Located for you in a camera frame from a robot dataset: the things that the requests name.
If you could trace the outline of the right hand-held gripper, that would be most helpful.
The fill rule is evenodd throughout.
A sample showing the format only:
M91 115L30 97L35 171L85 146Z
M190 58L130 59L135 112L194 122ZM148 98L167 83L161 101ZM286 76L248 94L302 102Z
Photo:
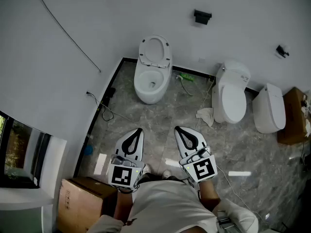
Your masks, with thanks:
M183 171L194 183L201 183L217 175L214 155L203 135L189 127L176 126L174 135L182 159Z

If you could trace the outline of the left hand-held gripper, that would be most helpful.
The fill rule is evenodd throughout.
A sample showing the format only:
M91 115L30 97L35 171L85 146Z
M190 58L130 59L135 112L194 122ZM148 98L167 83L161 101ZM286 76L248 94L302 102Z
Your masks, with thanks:
M142 161L144 131L137 128L122 136L108 165L108 184L117 189L134 192L139 188L145 164Z

